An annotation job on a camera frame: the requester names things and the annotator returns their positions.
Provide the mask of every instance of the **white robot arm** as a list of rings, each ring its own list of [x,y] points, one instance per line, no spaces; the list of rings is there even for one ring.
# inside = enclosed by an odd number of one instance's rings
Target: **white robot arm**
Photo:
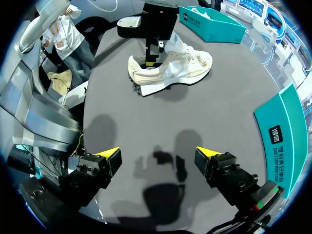
[[[40,0],[36,9],[40,16],[31,21],[26,28],[19,42],[19,49],[22,53],[29,52],[35,41],[53,23],[58,16],[64,14],[69,7],[69,0]]]

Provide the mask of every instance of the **display screen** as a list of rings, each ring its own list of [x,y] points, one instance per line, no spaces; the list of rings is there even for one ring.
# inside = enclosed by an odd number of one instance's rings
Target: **display screen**
[[[263,13],[263,4],[255,0],[240,0],[239,5],[251,10],[259,16]]]
[[[299,55],[301,56],[301,58],[303,59],[305,64],[308,64],[308,52],[307,50],[305,50],[302,46],[300,46],[299,48]]]
[[[271,27],[275,27],[277,29],[282,28],[282,22],[279,21],[274,15],[271,13],[268,14],[268,22]]]
[[[292,43],[296,41],[296,38],[292,35],[291,31],[287,28],[286,29],[286,36],[291,40]]]

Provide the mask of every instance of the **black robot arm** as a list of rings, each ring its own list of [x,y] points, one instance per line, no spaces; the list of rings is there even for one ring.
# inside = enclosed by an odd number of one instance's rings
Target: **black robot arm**
[[[106,188],[120,165],[121,151],[115,148],[97,155],[85,154],[76,170],[59,179],[59,186],[43,177],[28,179],[20,190],[39,221],[51,232],[81,231],[102,228],[108,233],[141,233],[92,220],[78,211],[87,206],[100,188]],[[257,176],[236,164],[230,153],[218,153],[197,147],[195,164],[212,188],[218,188],[226,200],[238,208],[234,219],[208,232],[253,233],[270,221],[268,211],[279,200],[283,188],[268,181],[257,185]]]
[[[222,154],[197,147],[195,164],[210,187],[218,188],[228,203],[238,208],[233,220],[207,234],[228,226],[219,233],[254,233],[258,228],[266,227],[271,220],[268,212],[281,198],[283,188],[270,180],[260,187],[258,176],[243,170],[229,152]]]

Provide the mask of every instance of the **teal sign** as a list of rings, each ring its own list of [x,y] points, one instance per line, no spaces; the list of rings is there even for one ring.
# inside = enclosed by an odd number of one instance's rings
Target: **teal sign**
[[[300,98],[288,85],[254,112],[264,145],[267,180],[292,192],[308,155],[308,133]]]

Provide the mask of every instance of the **metal machine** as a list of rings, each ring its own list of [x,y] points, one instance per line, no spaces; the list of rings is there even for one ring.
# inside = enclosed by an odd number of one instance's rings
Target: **metal machine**
[[[17,145],[44,147],[68,152],[77,142],[82,127],[65,106],[53,100],[39,79],[39,37],[62,15],[68,0],[41,0],[40,16],[24,21],[8,47],[0,73],[0,154],[7,161],[16,156]]]

